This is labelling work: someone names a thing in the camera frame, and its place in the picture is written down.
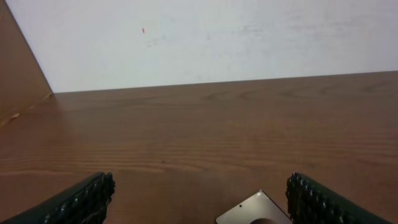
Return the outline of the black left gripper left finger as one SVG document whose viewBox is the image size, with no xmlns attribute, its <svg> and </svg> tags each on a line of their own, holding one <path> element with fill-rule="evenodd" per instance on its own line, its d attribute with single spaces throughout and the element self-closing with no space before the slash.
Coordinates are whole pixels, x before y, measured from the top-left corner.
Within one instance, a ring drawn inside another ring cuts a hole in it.
<svg viewBox="0 0 398 224">
<path fill-rule="evenodd" d="M 112 173 L 97 172 L 2 224 L 103 224 L 115 192 Z"/>
</svg>

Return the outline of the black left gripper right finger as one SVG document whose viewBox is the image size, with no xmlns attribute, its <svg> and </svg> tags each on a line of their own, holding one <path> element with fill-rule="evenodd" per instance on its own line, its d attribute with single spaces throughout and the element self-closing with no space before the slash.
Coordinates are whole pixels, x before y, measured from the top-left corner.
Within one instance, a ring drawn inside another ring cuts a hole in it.
<svg viewBox="0 0 398 224">
<path fill-rule="evenodd" d="M 298 172 L 287 179 L 285 195 L 294 224 L 390 224 Z"/>
</svg>

